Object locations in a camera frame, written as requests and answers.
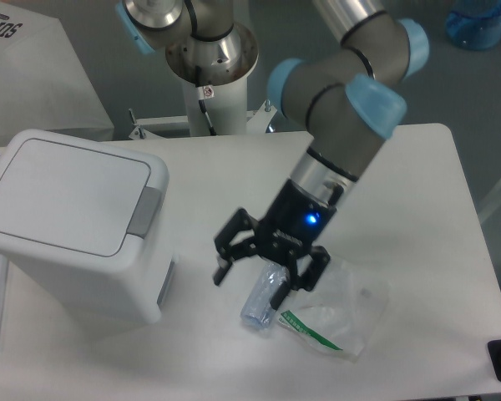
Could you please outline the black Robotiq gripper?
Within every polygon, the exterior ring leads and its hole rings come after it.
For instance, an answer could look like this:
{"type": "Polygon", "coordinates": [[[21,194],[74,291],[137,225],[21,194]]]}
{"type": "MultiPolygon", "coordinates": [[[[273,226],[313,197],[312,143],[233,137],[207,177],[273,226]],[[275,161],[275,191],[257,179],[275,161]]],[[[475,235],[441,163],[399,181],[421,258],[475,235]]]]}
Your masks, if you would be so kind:
{"type": "Polygon", "coordinates": [[[291,290],[311,292],[331,260],[316,240],[335,215],[337,202],[336,185],[321,201],[287,180],[259,225],[246,209],[237,209],[214,238],[218,261],[214,284],[223,282],[235,261],[257,253],[287,270],[286,279],[270,299],[273,310],[280,308],[291,290]],[[305,256],[311,261],[299,274],[297,261],[305,256]]]}

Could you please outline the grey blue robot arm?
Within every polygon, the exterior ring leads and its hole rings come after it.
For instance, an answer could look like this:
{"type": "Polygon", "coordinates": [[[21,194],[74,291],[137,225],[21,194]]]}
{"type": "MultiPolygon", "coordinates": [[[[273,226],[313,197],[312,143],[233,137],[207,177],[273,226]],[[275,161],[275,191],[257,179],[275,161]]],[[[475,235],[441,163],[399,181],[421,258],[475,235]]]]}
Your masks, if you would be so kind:
{"type": "MultiPolygon", "coordinates": [[[[279,63],[267,98],[302,125],[312,142],[266,214],[239,209],[215,237],[220,284],[235,261],[260,256],[281,266],[285,279],[270,305],[278,309],[292,291],[311,291],[330,261],[316,239],[339,202],[361,178],[406,112],[392,86],[427,62],[423,28],[395,20],[379,1],[318,1],[316,9],[340,51],[316,63],[279,63]]],[[[245,94],[223,88],[244,84],[258,50],[249,30],[234,19],[231,1],[120,1],[116,12],[143,53],[165,51],[185,91],[190,133],[245,131],[245,94]]]]}

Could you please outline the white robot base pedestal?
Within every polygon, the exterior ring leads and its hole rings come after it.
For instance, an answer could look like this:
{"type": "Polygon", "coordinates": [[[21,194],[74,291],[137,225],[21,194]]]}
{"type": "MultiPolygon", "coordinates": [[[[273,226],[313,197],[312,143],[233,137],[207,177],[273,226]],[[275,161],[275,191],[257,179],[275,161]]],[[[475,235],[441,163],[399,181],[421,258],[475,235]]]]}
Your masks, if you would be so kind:
{"type": "Polygon", "coordinates": [[[189,36],[165,48],[165,58],[183,90],[183,116],[129,117],[132,140],[151,140],[156,132],[187,130],[190,136],[263,134],[273,130],[277,109],[266,100],[247,109],[247,79],[258,62],[258,44],[251,30],[235,22],[215,41],[189,36]]]}

